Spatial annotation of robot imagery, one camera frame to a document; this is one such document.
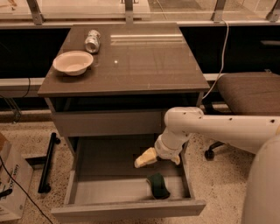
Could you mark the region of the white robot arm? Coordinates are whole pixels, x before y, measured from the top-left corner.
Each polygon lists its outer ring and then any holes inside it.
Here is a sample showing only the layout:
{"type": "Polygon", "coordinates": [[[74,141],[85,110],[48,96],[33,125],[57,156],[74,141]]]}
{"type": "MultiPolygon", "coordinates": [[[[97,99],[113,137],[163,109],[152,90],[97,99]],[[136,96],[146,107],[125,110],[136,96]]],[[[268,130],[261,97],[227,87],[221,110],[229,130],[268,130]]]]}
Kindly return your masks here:
{"type": "Polygon", "coordinates": [[[135,160],[135,167],[158,158],[179,163],[179,153],[193,133],[255,155],[247,183],[241,224],[280,224],[280,117],[206,115],[200,108],[175,107],[164,115],[164,132],[135,160]]]}

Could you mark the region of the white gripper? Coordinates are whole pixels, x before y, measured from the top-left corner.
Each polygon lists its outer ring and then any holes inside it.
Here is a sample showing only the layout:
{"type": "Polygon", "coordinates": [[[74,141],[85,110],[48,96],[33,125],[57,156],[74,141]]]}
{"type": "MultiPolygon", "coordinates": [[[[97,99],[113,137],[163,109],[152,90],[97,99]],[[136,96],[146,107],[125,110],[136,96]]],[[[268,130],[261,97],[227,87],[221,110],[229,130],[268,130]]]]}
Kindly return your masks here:
{"type": "Polygon", "coordinates": [[[156,163],[158,161],[157,155],[162,159],[170,159],[175,165],[180,164],[179,153],[181,152],[181,148],[176,150],[168,148],[164,144],[161,136],[157,138],[154,147],[155,149],[153,147],[147,149],[140,157],[135,160],[134,166],[136,168],[156,163]]]}

